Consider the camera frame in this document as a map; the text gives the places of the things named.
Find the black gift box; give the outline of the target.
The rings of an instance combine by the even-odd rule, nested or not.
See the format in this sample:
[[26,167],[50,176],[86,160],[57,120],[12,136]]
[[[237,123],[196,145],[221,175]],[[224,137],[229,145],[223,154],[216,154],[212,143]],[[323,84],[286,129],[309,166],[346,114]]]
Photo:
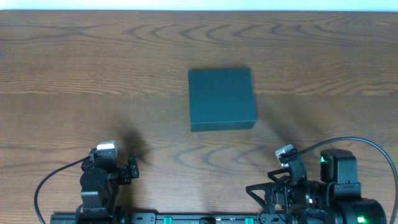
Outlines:
[[250,68],[188,72],[190,130],[251,129],[257,122]]

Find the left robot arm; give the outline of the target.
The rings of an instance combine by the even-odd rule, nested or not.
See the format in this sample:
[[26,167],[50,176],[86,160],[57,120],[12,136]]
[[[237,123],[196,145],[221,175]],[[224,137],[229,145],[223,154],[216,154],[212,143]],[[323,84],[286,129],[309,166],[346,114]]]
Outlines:
[[139,177],[134,152],[128,153],[125,164],[118,165],[114,149],[92,148],[81,169],[82,204],[75,212],[75,223],[129,223],[130,215],[116,201],[119,186]]

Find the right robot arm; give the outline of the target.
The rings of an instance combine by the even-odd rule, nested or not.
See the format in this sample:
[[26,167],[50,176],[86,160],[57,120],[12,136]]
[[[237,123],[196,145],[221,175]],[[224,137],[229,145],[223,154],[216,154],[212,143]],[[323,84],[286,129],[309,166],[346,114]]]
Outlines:
[[321,152],[321,180],[308,180],[304,162],[291,145],[276,151],[281,169],[268,172],[268,183],[246,192],[272,218],[284,223],[386,223],[381,204],[361,196],[357,161],[352,152]]

